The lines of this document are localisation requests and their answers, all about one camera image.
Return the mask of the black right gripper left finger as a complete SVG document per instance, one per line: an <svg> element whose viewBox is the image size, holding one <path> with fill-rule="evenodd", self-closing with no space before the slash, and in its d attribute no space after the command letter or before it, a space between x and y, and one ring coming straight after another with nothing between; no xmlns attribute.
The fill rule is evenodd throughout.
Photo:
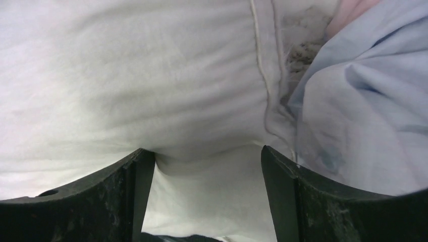
<svg viewBox="0 0 428 242"><path fill-rule="evenodd" d="M140 241L154 173L152 152L37 197L1 201L1 241Z"/></svg>

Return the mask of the white pillow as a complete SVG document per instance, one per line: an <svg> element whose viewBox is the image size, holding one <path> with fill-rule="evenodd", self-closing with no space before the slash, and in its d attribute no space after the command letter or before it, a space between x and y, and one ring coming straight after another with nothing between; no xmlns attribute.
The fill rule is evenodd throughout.
<svg viewBox="0 0 428 242"><path fill-rule="evenodd" d="M336 1L1 1L1 199L155 153L143 230L275 241L263 146L289 154L280 20Z"/></svg>

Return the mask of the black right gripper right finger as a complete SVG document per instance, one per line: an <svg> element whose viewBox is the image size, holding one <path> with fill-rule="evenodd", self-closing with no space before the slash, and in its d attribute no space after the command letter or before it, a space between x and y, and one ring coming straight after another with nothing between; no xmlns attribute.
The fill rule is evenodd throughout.
<svg viewBox="0 0 428 242"><path fill-rule="evenodd" d="M363 191L269 146L261 166L278 241L427 241L427 190L395 197Z"/></svg>

